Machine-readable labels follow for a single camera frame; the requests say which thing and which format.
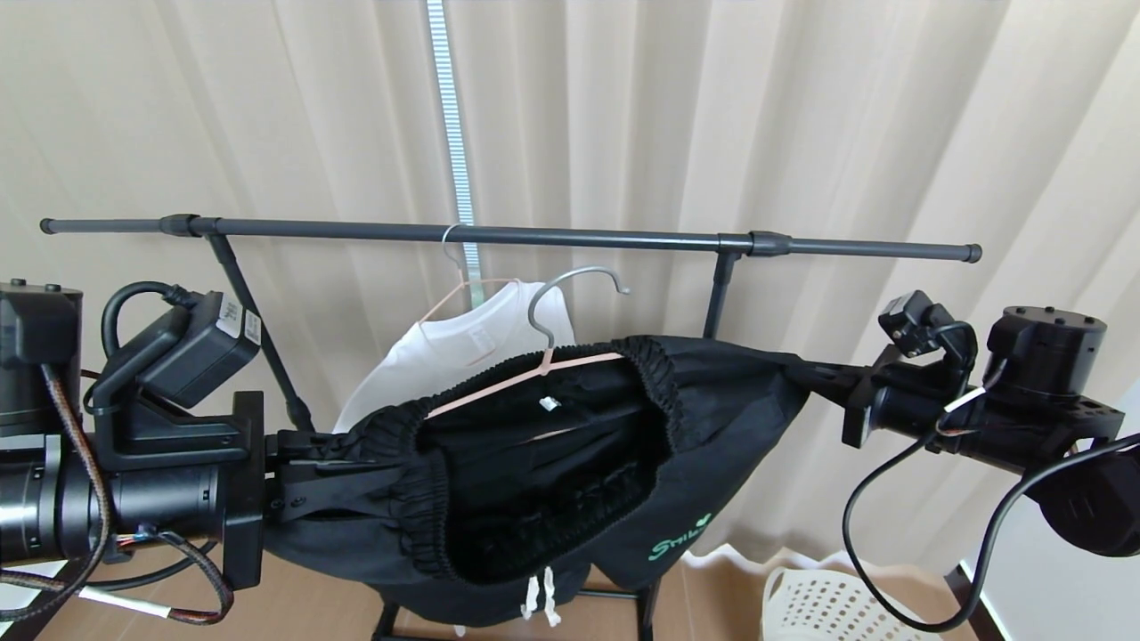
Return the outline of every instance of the black garment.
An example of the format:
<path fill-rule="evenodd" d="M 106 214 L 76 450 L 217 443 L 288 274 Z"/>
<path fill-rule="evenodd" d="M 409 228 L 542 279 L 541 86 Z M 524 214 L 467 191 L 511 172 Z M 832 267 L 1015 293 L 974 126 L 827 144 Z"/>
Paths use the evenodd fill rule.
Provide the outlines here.
<path fill-rule="evenodd" d="M 519 616 L 528 578 L 547 566 L 560 603 L 591 563 L 622 589 L 649 585 L 736 493 L 807 391 L 783 376 L 784 355 L 706 339 L 632 336 L 554 359 L 606 351 L 626 358 L 556 370 L 426 422 L 540 355 L 373 413 L 311 457 L 389 462 L 393 482 L 353 496 L 349 477 L 344 511 L 271 524 L 266 549 L 456 625 Z M 545 409 L 547 396 L 561 406 Z"/>

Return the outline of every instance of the floor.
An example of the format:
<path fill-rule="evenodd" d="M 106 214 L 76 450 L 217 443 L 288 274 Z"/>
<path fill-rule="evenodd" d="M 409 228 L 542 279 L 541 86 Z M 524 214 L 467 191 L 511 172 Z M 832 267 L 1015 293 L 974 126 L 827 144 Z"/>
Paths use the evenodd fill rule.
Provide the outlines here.
<path fill-rule="evenodd" d="M 130 563 L 104 566 L 97 578 L 117 578 L 157 569 L 172 560 L 171 551 L 139 552 Z M 760 567 L 735 554 L 717 553 L 677 563 L 661 586 L 654 633 L 658 641 L 754 641 L 760 639 L 760 603 L 767 571 L 793 566 L 777 558 Z M 830 563 L 832 569 L 844 568 Z M 939 577 L 914 569 L 877 570 L 877 582 L 888 593 L 927 620 L 946 618 L 958 605 Z M 610 584 L 600 573 L 591 587 Z M 155 586 L 129 593 L 169 606 L 209 609 L 212 591 L 205 579 L 185 571 Z M 366 640 L 380 616 L 380 597 L 353 584 L 264 557 L 262 583 L 237 593 L 237 602 L 222 623 L 195 627 L 147 615 L 133 615 L 74 599 L 40 634 L 41 641 L 301 641 Z M 581 597 L 559 607 L 562 624 L 549 627 L 542 612 L 530 622 L 516 619 L 489 628 L 469 628 L 464 641 L 491 640 L 633 640 L 634 603 L 625 599 Z M 397 633 L 456 639 L 451 626 L 425 622 L 401 610 Z M 946 641 L 977 641 L 968 628 L 944 635 Z"/>

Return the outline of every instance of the clothes hanger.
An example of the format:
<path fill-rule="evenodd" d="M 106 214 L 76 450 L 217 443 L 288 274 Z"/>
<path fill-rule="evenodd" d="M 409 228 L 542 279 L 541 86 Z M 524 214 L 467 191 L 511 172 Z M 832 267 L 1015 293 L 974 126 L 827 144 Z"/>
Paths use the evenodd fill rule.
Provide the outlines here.
<path fill-rule="evenodd" d="M 453 400 L 451 403 L 441 405 L 435 409 L 432 409 L 431 413 L 427 414 L 427 417 L 434 419 L 440 414 L 446 414 L 451 409 L 455 409 L 457 407 L 463 407 L 469 403 L 479 400 L 480 398 L 488 397 L 497 391 L 507 389 L 510 387 L 514 387 L 523 381 L 529 381 L 535 376 L 545 376 L 546 374 L 553 372 L 554 370 L 567 370 L 569 367 L 578 367 L 580 365 L 587 365 L 589 363 L 601 363 L 603 360 L 617 360 L 620 358 L 625 358 L 625 356 L 618 352 L 609 351 L 605 354 L 597 354 L 594 356 L 571 358 L 570 360 L 560 360 L 557 363 L 552 362 L 554 358 L 554 332 L 552 332 L 549 328 L 547 328 L 545 325 L 539 323 L 538 319 L 535 318 L 535 309 L 538 307 L 538 301 L 539 299 L 543 298 L 544 294 L 546 294 L 546 292 L 551 291 L 562 281 L 572 278 L 579 274 L 588 274 L 591 271 L 600 271 L 602 274 L 608 275 L 613 281 L 613 287 L 618 291 L 618 293 L 626 295 L 629 294 L 629 287 L 621 286 L 621 281 L 618 278 L 617 271 L 610 269 L 609 267 L 601 267 L 597 265 L 591 265 L 586 267 L 579 267 L 577 269 L 571 269 L 570 271 L 567 271 L 565 274 L 559 276 L 557 278 L 554 278 L 553 281 L 546 283 L 545 285 L 543 285 L 540 290 L 535 292 L 534 298 L 530 299 L 530 307 L 527 308 L 527 322 L 530 323 L 531 327 L 534 327 L 535 330 L 537 330 L 538 332 L 540 332 L 546 336 L 546 349 L 543 351 L 543 360 L 538 364 L 538 367 L 535 367 L 534 370 L 530 370 L 528 372 L 523 372 L 522 374 L 511 376 L 510 379 L 503 382 L 495 383 L 494 386 L 483 388 L 463 398 Z M 548 406 L 546 405 L 546 403 L 544 403 L 543 406 L 546 407 L 547 409 L 553 409 L 553 407 L 556 407 L 557 404 L 556 401 L 553 401 L 553 406 Z"/>
<path fill-rule="evenodd" d="M 426 323 L 427 319 L 431 318 L 433 314 L 435 314 L 437 311 L 440 310 L 441 307 L 447 305 L 447 301 L 451 300 L 451 297 L 463 291 L 464 287 L 470 287 L 475 283 L 519 283 L 520 285 L 522 284 L 522 282 L 519 281 L 518 278 L 479 278 L 477 281 L 467 281 L 467 275 L 463 269 L 463 261 L 461 261 L 458 257 L 451 255 L 451 252 L 447 251 L 447 235 L 451 233 L 451 229 L 455 229 L 461 225 L 462 222 L 456 222 L 455 225 L 451 225 L 450 227 L 445 229 L 443 237 L 439 240 L 440 244 L 443 246 L 443 255 L 446 255 L 448 260 L 454 262 L 456 269 L 458 269 L 459 271 L 459 284 L 456 285 L 454 290 L 448 292 L 442 300 L 437 302 L 435 307 L 429 309 L 427 314 L 424 314 L 423 318 L 416 320 L 416 325 L 423 325 L 424 323 Z"/>

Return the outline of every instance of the curtain fold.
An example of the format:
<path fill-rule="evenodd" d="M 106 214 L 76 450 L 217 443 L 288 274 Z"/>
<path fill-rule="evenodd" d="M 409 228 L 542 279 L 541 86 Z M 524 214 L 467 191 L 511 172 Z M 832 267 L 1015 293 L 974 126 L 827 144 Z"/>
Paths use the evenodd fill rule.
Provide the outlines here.
<path fill-rule="evenodd" d="M 738 263 L 720 338 L 869 363 L 874 316 L 922 289 L 984 338 L 1008 305 L 1110 330 L 1088 393 L 1137 378 L 1140 0 L 449 0 L 481 225 L 982 243 L 977 265 L 792 255 Z M 36 221 L 243 218 L 450 224 L 455 187 L 426 10 L 415 0 L 0 3 L 0 276 L 88 295 L 165 279 L 228 290 L 204 242 L 44 237 Z M 440 248 L 235 238 L 318 429 L 455 282 Z M 707 253 L 484 245 L 487 277 L 567 286 L 583 341 L 699 334 Z M 132 302 L 122 332 L 161 309 Z M 261 359 L 227 386 L 267 390 Z M 207 409 L 225 411 L 215 395 Z M 852 487 L 905 447 L 839 443 L 813 400 L 698 551 L 840 547 Z M 877 563 L 945 570 L 1013 478 L 923 454 L 873 486 Z"/>

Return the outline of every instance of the clothes rack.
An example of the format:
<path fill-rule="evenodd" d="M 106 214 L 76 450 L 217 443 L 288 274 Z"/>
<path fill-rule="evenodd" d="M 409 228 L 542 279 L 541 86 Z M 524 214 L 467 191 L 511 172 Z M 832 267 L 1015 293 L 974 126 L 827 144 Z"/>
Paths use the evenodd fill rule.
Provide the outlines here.
<path fill-rule="evenodd" d="M 290 238 L 336 238 L 361 241 L 440 242 L 448 225 L 408 225 L 388 222 L 337 222 L 304 220 L 262 220 L 206 218 L 194 214 L 174 214 L 156 219 L 103 219 L 40 221 L 44 234 L 165 234 L 180 237 L 204 237 L 221 265 L 238 301 L 255 314 L 256 302 L 245 281 L 237 254 L 228 236 L 268 236 Z M 637 250 L 701 251 L 717 254 L 712 271 L 712 287 L 705 317 L 702 336 L 716 338 L 732 282 L 733 268 L 741 258 L 772 258 L 792 253 L 862 255 L 885 258 L 923 258 L 977 262 L 982 248 L 976 244 L 945 245 L 927 243 L 898 243 L 882 241 L 836 241 L 793 238 L 773 232 L 744 234 L 686 234 L 674 232 L 619 232 L 602 229 L 554 229 L 530 227 L 471 227 L 453 228 L 448 241 L 457 243 L 514 244 L 536 246 L 610 248 Z M 315 431 L 309 408 L 301 400 L 290 380 L 288 372 L 269 335 L 268 323 L 262 326 L 262 351 L 274 378 L 285 396 L 290 421 L 303 431 Z M 583 597 L 603 597 L 635 600 L 637 606 L 637 639 L 652 641 L 653 610 L 660 582 L 636 592 L 613 590 L 581 590 Z M 394 633 L 399 614 L 398 603 L 384 603 L 373 641 L 431 641 L 420 636 Z"/>

